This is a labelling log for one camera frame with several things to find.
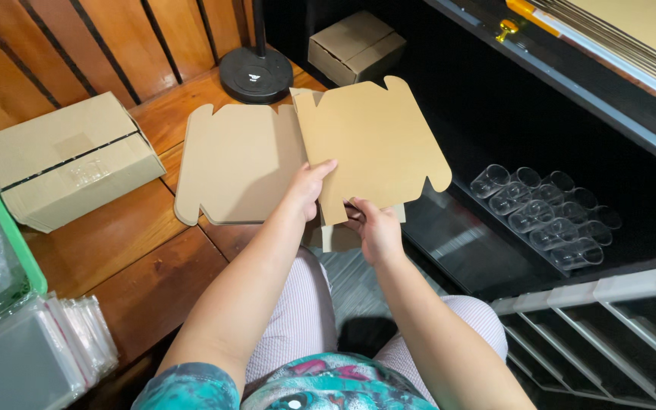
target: forearm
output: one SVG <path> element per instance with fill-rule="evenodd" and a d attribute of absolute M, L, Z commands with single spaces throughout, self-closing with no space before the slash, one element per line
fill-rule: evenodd
<path fill-rule="evenodd" d="M 505 363 L 437 296 L 406 257 L 376 266 L 378 283 L 440 407 L 534 408 Z"/>
<path fill-rule="evenodd" d="M 305 217 L 281 203 L 249 245 L 201 295 L 159 372 L 198 361 L 226 371 L 240 391 L 244 371 L 280 298 L 305 228 Z"/>

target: gold cabinet knob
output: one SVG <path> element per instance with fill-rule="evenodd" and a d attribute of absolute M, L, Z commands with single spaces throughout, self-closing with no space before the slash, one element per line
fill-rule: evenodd
<path fill-rule="evenodd" d="M 503 20 L 500 22 L 500 29 L 502 29 L 503 32 L 495 37 L 495 40 L 498 40 L 498 42 L 504 42 L 505 36 L 517 33 L 517 24 L 512 20 Z"/>

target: wooden table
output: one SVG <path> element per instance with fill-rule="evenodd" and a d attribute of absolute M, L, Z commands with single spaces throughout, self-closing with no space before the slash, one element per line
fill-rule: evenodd
<path fill-rule="evenodd" d="M 295 87 L 325 90 L 293 66 Z M 285 98 L 279 104 L 291 104 Z M 187 117 L 203 104 L 239 104 L 213 69 L 130 110 L 167 173 L 49 234 L 23 230 L 50 291 L 95 295 L 120 353 L 120 368 L 176 329 L 258 225 L 196 226 L 173 213 Z M 204 153 L 208 158 L 211 153 Z"/>

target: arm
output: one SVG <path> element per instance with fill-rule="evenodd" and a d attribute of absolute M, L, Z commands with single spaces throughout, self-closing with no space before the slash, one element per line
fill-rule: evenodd
<path fill-rule="evenodd" d="M 242 395 L 247 362 L 278 303 L 305 222 L 315 218 L 323 178 L 336 165 L 305 163 L 298 170 L 257 235 L 199 297 L 157 374 L 182 363 L 210 363 L 227 372 Z"/>
<path fill-rule="evenodd" d="M 376 276 L 414 364 L 441 408 L 535 408 L 487 342 L 445 305 L 407 259 L 394 210 L 356 198 L 346 225 Z"/>

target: person's right hand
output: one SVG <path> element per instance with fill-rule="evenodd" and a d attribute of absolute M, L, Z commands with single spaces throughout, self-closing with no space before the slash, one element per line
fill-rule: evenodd
<path fill-rule="evenodd" d="M 393 208 L 379 210 L 370 200 L 356 197 L 354 208 L 344 200 L 348 222 L 343 224 L 361 235 L 361 251 L 366 261 L 376 267 L 405 257 L 402 227 Z"/>

